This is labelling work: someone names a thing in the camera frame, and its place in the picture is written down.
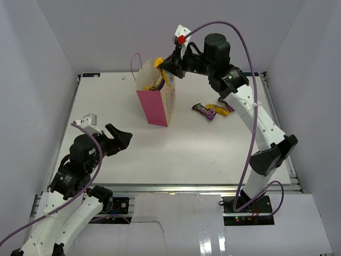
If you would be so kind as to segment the purple candy packet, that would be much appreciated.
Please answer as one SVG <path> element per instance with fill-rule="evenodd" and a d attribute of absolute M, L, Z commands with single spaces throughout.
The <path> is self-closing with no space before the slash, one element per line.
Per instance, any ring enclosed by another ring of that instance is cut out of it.
<path fill-rule="evenodd" d="M 216 116 L 216 112 L 214 112 L 213 110 L 207 109 L 205 106 L 203 106 L 200 103 L 193 105 L 192 110 L 204 115 L 209 121 L 212 121 Z"/>

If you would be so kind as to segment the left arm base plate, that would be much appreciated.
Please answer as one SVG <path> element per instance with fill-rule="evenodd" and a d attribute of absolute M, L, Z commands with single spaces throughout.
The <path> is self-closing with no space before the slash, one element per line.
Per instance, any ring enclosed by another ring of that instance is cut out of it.
<path fill-rule="evenodd" d="M 101 213 L 103 214 L 127 214 L 129 212 L 128 197 L 113 197 Z"/>

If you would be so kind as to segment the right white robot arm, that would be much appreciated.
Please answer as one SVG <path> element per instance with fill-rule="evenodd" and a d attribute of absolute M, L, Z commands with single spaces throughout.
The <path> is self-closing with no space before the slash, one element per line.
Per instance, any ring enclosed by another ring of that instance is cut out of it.
<path fill-rule="evenodd" d="M 158 68 L 178 78 L 187 72 L 206 75 L 211 88 L 239 115 L 251 132 L 252 144 L 258 151 L 249 153 L 246 165 L 249 178 L 238 191 L 241 208 L 252 213 L 260 206 L 259 197 L 265 194 L 268 181 L 287 159 L 298 143 L 294 135 L 286 135 L 256 100 L 243 71 L 230 63 L 230 44 L 222 34 L 209 34 L 204 50 L 193 53 L 197 46 L 187 36 L 174 39 L 175 50 Z"/>

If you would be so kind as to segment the purple snack chip bag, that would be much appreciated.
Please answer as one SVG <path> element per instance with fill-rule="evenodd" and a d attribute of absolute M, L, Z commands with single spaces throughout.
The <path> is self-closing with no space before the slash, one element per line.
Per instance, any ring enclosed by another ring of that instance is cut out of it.
<path fill-rule="evenodd" d="M 165 82 L 164 78 L 162 76 L 159 77 L 158 80 L 155 83 L 156 91 L 160 91 L 164 87 L 165 83 L 166 82 Z"/>

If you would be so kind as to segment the yellow candy packet front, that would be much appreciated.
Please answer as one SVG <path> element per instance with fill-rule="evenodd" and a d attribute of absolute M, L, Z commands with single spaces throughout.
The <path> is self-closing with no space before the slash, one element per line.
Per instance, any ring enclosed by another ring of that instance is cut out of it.
<path fill-rule="evenodd" d="M 146 91 L 156 91 L 157 90 L 157 85 L 156 84 L 154 84 L 154 85 L 151 85 L 151 86 L 146 86 L 145 87 L 145 90 Z"/>

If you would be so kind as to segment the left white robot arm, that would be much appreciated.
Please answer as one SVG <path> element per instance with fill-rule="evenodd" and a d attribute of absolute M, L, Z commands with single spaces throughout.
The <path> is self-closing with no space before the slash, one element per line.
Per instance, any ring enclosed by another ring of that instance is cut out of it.
<path fill-rule="evenodd" d="M 112 124 L 105 128 L 108 138 L 96 126 L 73 122 L 83 132 L 69 148 L 55 174 L 43 213 L 29 225 L 32 227 L 22 247 L 12 255 L 65 255 L 71 243 L 99 213 L 112 208 L 110 189 L 91 184 L 99 173 L 104 157 L 125 150 L 133 137 Z"/>

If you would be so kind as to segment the pink paper gift bag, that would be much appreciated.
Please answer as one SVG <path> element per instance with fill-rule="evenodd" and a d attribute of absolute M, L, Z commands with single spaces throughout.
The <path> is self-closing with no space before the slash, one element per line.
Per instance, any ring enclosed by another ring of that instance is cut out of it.
<path fill-rule="evenodd" d="M 141 64 L 140 70 L 133 74 L 135 89 L 146 116 L 151 125 L 168 127 L 175 103 L 175 76 L 172 87 L 166 83 L 160 91 L 146 91 L 145 87 L 154 85 L 161 74 L 154 67 L 155 59 Z"/>

